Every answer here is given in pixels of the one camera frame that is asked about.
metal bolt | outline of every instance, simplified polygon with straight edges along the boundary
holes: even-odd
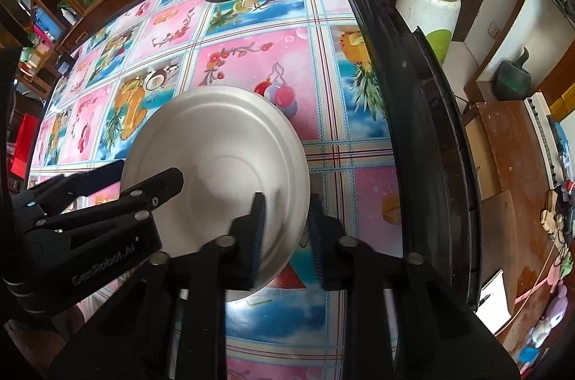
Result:
[[[166,252],[156,252],[149,258],[149,262],[152,265],[164,265],[169,259],[170,256]]]
[[[150,217],[149,214],[150,213],[147,210],[140,210],[136,212],[134,218],[136,218],[137,221],[144,221],[145,219],[148,219]]]
[[[407,256],[407,261],[412,265],[421,265],[424,259],[420,253],[412,252]]]
[[[359,241],[352,235],[344,235],[339,238],[339,245],[343,245],[343,247],[356,247],[358,243]]]
[[[236,238],[232,235],[221,235],[216,239],[216,244],[220,247],[232,247],[236,243]]]

wooden table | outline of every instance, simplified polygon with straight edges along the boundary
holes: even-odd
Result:
[[[478,103],[464,116],[464,124],[482,199],[505,190],[512,195],[517,233],[516,296],[520,296],[533,287],[541,272],[539,280],[547,277],[558,254],[541,225],[548,182],[535,127],[522,101]],[[514,316],[520,313],[497,335],[515,359],[549,298],[544,287],[534,292],[522,309],[522,302],[515,305]]]

